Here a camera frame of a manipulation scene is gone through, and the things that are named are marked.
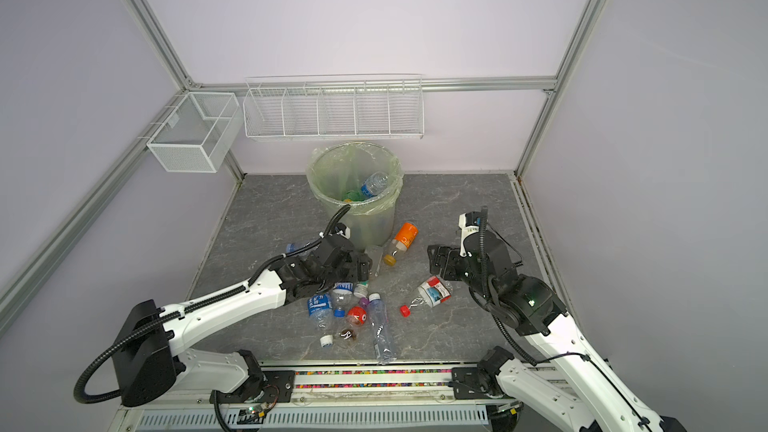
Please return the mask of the dark green soda bottle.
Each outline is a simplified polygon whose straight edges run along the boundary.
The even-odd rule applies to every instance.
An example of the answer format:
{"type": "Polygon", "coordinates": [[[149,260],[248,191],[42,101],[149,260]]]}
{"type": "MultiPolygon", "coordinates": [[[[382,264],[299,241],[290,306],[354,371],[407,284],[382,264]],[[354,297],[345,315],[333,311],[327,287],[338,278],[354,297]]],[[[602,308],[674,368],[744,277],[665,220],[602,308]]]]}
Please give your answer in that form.
{"type": "Polygon", "coordinates": [[[350,190],[347,191],[343,196],[343,201],[345,203],[363,202],[365,200],[366,196],[361,190],[350,190]]]}

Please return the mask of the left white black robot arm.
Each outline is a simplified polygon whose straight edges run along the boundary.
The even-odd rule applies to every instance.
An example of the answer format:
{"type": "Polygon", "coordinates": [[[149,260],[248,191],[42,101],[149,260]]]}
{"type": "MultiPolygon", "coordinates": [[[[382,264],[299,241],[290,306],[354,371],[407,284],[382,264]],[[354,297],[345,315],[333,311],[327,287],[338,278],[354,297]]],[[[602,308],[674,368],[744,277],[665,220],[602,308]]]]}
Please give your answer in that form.
{"type": "Polygon", "coordinates": [[[164,307],[152,300],[137,304],[113,344],[76,380],[75,401],[118,399],[125,407],[138,407],[187,390],[210,392],[213,403],[263,398],[270,384],[252,352],[194,347],[249,317],[322,295],[338,282],[367,280],[370,260],[355,249],[342,221],[350,209],[343,205],[316,240],[267,259],[244,281],[164,307]]]}

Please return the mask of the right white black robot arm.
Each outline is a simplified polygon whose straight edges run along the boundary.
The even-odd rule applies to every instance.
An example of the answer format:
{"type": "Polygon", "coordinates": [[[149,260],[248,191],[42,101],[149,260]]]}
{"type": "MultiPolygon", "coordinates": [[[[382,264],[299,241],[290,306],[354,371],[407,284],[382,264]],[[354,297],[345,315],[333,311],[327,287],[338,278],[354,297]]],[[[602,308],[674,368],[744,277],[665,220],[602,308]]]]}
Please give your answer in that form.
{"type": "Polygon", "coordinates": [[[461,214],[458,227],[459,245],[430,246],[430,265],[439,278],[465,283],[511,346],[479,362],[479,391],[517,399],[561,431],[683,430],[618,377],[546,282],[518,272],[487,208],[461,214]]]}

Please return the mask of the clear crushed water bottle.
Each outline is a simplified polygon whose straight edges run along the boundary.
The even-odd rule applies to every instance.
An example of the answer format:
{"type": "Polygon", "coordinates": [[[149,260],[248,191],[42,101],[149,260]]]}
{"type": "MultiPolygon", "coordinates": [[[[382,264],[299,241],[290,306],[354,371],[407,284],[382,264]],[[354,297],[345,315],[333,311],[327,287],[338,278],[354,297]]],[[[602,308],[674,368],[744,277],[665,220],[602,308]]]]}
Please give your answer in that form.
{"type": "Polygon", "coordinates": [[[386,304],[378,293],[371,293],[368,300],[367,313],[373,330],[375,357],[379,365],[388,365],[396,359],[396,353],[386,304]]]}

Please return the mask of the clear square plastic container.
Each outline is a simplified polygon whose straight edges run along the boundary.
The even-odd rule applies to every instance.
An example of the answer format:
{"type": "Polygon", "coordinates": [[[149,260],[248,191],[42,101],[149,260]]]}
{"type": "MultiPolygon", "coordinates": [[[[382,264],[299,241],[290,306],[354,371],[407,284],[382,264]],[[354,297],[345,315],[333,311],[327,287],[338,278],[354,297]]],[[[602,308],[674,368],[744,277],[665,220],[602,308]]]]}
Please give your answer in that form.
{"type": "Polygon", "coordinates": [[[373,280],[380,274],[382,259],[383,259],[383,247],[377,245],[370,245],[365,249],[365,254],[370,259],[369,279],[373,280]]]}

